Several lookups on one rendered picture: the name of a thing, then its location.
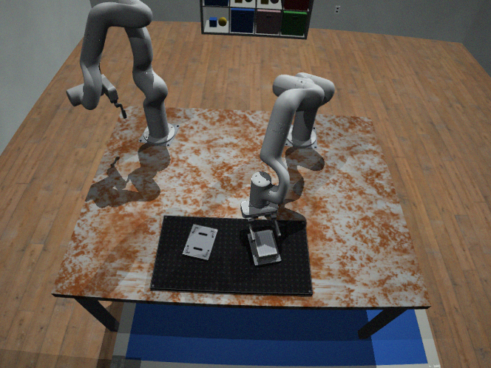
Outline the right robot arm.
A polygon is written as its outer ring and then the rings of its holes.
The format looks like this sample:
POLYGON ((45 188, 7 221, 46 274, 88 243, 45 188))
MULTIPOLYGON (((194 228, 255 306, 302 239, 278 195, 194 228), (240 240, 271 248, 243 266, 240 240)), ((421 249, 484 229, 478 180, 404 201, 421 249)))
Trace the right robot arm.
POLYGON ((140 0, 118 0, 95 5, 89 12, 81 48, 80 65, 84 84, 67 89, 67 97, 73 106, 82 104, 85 109, 97 107, 104 95, 100 62, 109 27, 125 27, 132 54, 132 77, 145 94, 143 109, 148 127, 145 139, 154 144, 170 141, 175 128, 169 124, 164 100, 168 95, 166 83, 153 71, 153 49, 146 28, 152 22, 152 11, 140 0), (133 5, 131 5, 133 4, 133 5), (102 91, 101 91, 102 90, 102 91))

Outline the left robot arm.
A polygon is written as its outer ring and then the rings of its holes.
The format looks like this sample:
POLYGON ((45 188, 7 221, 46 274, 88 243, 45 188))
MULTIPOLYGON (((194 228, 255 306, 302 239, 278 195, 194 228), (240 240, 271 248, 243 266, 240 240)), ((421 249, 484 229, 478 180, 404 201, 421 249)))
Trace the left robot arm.
POLYGON ((256 208, 266 206, 268 201, 277 205, 284 202, 290 183, 288 169, 281 158, 285 142, 288 140, 301 147, 312 145, 316 140, 313 127, 317 107, 326 104, 335 93, 331 81, 304 72, 277 76, 272 89, 277 97, 281 95, 271 112, 260 159, 277 173, 279 185, 272 184, 271 176, 264 171, 254 173, 249 200, 256 208))

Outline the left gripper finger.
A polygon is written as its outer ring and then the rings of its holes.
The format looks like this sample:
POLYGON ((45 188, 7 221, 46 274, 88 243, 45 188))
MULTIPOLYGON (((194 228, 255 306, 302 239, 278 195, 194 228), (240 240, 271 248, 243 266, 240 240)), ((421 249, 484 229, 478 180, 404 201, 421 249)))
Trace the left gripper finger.
POLYGON ((258 214, 251 215, 251 219, 248 219, 248 226, 249 226, 252 242, 255 242, 256 239, 254 236, 254 232, 252 232, 252 229, 251 229, 251 223, 254 222, 254 219, 257 219, 258 216, 259 216, 258 214))
POLYGON ((274 220, 274 223, 275 223, 275 231, 276 231, 276 234, 277 234, 277 238, 281 237, 281 234, 280 234, 280 230, 279 230, 279 227, 278 227, 278 224, 277 224, 277 216, 276 214, 275 215, 272 215, 271 212, 269 213, 265 213, 264 215, 265 217, 271 217, 271 219, 274 220))

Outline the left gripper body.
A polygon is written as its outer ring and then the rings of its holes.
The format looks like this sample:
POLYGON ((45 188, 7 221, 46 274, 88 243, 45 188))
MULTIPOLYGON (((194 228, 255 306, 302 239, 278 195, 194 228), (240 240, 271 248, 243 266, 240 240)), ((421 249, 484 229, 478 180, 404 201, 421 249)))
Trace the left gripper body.
POLYGON ((266 206, 262 208, 256 208, 250 203, 249 200, 249 201, 241 202, 240 210, 243 218, 247 219, 247 218, 251 218, 251 215, 255 215, 255 214, 258 214, 259 217, 264 216, 265 213, 269 213, 269 212, 271 212, 271 214, 276 214, 278 211, 278 205, 268 201, 266 206))

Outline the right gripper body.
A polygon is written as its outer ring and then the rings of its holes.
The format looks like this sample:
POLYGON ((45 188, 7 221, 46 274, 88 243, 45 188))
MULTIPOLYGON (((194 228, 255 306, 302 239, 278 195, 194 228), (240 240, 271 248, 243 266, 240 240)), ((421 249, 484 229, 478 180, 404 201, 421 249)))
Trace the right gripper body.
POLYGON ((118 93, 117 93, 116 88, 110 83, 110 81, 105 77, 104 74, 102 74, 101 77, 102 77, 102 86, 104 88, 105 95, 112 102, 115 100, 118 100, 118 93))

